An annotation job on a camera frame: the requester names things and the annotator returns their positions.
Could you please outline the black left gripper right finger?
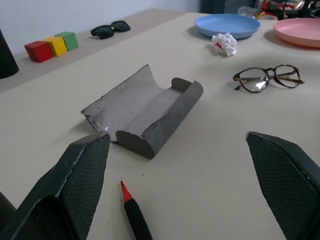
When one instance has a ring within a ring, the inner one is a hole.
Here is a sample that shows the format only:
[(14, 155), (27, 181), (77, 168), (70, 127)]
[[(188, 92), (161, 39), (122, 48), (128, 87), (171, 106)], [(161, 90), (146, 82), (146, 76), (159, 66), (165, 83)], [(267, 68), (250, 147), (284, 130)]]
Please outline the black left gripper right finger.
[(249, 131), (259, 186), (288, 240), (320, 238), (320, 168), (295, 143)]

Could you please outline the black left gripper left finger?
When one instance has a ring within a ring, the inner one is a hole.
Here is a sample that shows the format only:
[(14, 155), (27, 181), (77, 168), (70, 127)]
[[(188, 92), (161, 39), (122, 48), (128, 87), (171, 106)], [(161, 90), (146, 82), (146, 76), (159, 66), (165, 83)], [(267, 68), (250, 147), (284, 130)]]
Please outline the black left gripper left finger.
[(2, 240), (85, 240), (104, 183), (108, 133), (71, 143), (17, 209), (1, 206)]

